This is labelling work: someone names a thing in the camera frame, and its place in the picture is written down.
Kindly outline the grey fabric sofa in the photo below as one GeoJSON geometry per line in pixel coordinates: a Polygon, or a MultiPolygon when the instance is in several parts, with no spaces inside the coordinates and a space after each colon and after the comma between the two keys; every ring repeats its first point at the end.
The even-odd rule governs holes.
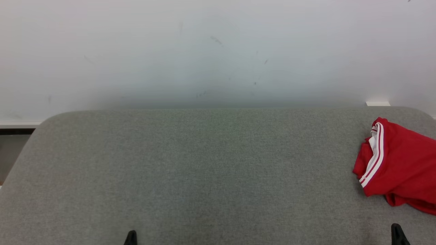
{"type": "Polygon", "coordinates": [[[436,245],[436,216],[366,197],[352,173],[405,107],[78,111],[37,127],[0,189],[0,245],[436,245]]]}

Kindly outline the white skirting board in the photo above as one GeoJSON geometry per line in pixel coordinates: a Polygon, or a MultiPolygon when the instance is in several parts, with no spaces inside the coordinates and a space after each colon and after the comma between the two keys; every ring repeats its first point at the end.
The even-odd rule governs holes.
{"type": "Polygon", "coordinates": [[[42,121],[0,121],[0,129],[35,129],[42,121]]]}

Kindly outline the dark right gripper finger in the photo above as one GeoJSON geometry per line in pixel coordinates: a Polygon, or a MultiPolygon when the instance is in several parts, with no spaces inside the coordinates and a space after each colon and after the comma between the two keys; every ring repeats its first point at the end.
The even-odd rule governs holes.
{"type": "Polygon", "coordinates": [[[391,245],[411,245],[399,224],[391,225],[391,245]]]}

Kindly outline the red garment with white stripes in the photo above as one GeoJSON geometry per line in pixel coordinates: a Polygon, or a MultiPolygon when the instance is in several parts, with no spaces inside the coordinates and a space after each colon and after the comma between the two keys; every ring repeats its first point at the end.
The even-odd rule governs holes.
{"type": "Polygon", "coordinates": [[[381,117],[370,133],[353,168],[364,194],[436,216],[436,140],[381,117]]]}

